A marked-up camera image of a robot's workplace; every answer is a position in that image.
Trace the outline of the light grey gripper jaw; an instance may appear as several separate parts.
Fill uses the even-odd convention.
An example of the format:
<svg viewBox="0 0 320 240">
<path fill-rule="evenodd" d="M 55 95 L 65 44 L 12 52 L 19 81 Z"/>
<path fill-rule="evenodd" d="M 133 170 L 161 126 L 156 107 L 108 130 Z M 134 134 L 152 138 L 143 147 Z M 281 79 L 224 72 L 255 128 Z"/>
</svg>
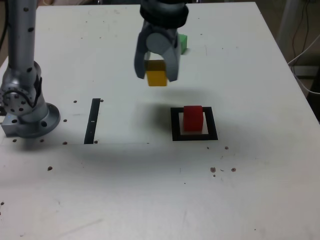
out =
<svg viewBox="0 0 320 240">
<path fill-rule="evenodd" d="M 166 36 L 155 32 L 150 34 L 146 40 L 146 46 L 151 53 L 161 56 L 165 64 L 166 77 L 170 82 L 178 79 L 181 47 L 177 31 Z"/>
</svg>

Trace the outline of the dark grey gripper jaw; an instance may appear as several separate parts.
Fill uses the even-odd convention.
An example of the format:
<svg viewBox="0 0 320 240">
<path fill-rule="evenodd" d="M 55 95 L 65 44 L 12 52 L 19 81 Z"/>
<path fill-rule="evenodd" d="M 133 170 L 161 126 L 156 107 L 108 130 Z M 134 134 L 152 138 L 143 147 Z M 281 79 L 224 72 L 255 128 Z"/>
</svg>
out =
<svg viewBox="0 0 320 240">
<path fill-rule="evenodd" d="M 144 22 L 141 32 L 137 38 L 136 51 L 134 56 L 134 69 L 136 76 L 139 79 L 144 79 L 146 68 L 145 68 L 145 56 L 148 55 L 149 49 L 147 47 L 147 38 L 152 33 L 151 24 Z"/>
</svg>

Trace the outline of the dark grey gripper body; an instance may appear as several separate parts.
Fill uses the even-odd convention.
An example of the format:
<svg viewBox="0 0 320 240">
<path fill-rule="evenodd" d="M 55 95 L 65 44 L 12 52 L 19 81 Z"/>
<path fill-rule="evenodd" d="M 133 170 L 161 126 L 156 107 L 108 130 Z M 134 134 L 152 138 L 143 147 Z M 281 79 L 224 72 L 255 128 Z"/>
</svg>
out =
<svg viewBox="0 0 320 240">
<path fill-rule="evenodd" d="M 146 36 L 148 37 L 151 34 L 161 34 L 166 38 L 176 38 L 178 35 L 178 31 L 176 28 L 164 28 L 161 26 L 157 26 L 151 23 L 146 24 Z"/>
</svg>

